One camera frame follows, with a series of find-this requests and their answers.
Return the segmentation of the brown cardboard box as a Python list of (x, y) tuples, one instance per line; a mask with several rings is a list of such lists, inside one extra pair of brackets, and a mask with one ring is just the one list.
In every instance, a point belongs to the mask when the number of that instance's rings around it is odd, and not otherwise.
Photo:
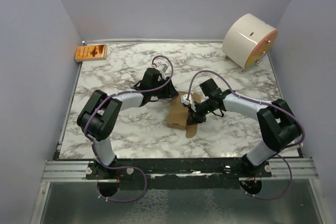
[(178, 96), (171, 101), (171, 106), (167, 116), (167, 127), (185, 131), (186, 138), (192, 138), (197, 133), (197, 124), (188, 125), (188, 108), (181, 103), (181, 96), (187, 94), (179, 91)]

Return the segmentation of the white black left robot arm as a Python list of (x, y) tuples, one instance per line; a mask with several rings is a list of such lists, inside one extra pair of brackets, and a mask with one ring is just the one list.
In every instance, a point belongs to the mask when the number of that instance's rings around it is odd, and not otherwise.
[(110, 143), (117, 117), (121, 111), (139, 108), (152, 102), (152, 98), (172, 99), (178, 96), (171, 77), (165, 75), (166, 64), (147, 68), (142, 80), (128, 91), (107, 95), (101, 90), (92, 93), (77, 118), (77, 125), (90, 140), (95, 160), (99, 163), (98, 173), (104, 179), (115, 175), (113, 164), (116, 154)]

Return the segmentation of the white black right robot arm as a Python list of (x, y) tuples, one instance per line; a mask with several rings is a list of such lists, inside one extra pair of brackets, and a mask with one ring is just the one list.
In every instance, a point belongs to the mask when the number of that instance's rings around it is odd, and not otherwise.
[(216, 110), (220, 110), (220, 117), (224, 112), (235, 112), (258, 122), (262, 140), (241, 158), (241, 171), (246, 177), (254, 177), (264, 162), (305, 135), (302, 125), (283, 99), (257, 101), (231, 89), (223, 91), (213, 79), (203, 82), (200, 87), (207, 97), (203, 102), (194, 101), (190, 94), (181, 96), (181, 104), (188, 108), (188, 125), (204, 123), (206, 116)]

